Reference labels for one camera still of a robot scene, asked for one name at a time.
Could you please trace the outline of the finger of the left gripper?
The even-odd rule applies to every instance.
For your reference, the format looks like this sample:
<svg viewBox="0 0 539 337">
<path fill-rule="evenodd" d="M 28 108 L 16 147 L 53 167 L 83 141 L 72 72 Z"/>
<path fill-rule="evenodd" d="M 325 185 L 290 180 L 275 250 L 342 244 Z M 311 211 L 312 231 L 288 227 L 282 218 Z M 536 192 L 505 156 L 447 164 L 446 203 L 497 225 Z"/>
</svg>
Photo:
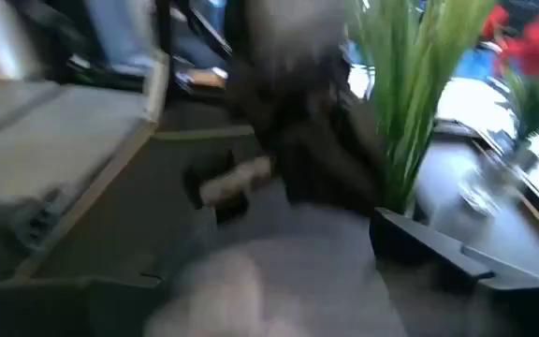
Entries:
<svg viewBox="0 0 539 337">
<path fill-rule="evenodd" d="M 248 211 L 250 192 L 272 177 L 274 164 L 266 155 L 237 163 L 231 150 L 206 154 L 182 170 L 182 186 L 195 210 L 211 208 L 217 223 Z"/>
</svg>

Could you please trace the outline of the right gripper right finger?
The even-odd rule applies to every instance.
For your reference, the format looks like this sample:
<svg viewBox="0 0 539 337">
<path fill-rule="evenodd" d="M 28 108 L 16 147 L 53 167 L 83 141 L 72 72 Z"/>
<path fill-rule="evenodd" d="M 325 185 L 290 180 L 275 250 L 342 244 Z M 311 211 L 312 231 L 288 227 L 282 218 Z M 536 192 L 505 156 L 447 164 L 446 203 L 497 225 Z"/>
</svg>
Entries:
<svg viewBox="0 0 539 337">
<path fill-rule="evenodd" d="M 371 246 L 411 336 L 539 336 L 539 276 L 387 209 Z"/>
</svg>

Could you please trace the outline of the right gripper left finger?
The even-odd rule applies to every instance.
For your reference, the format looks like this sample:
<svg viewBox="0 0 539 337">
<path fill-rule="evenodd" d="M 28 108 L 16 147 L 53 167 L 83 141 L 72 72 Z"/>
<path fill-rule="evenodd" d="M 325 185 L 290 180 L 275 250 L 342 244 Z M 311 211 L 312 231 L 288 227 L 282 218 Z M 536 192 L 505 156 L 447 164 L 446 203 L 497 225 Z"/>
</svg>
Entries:
<svg viewBox="0 0 539 337">
<path fill-rule="evenodd" d="M 163 298 L 148 277 L 0 281 L 0 336 L 140 336 Z"/>
</svg>

